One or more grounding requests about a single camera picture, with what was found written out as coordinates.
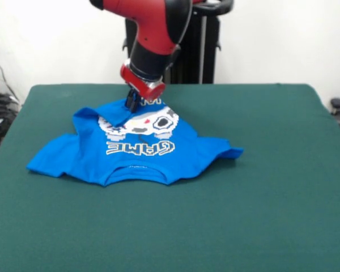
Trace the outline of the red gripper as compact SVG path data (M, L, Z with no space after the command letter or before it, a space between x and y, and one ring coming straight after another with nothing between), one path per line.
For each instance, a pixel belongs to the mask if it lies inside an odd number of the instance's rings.
M130 69L130 61L125 61L120 69L123 80L132 87L127 95L125 106L135 112L139 104L139 95L144 99L157 99L165 90L161 80L150 82L135 75Z

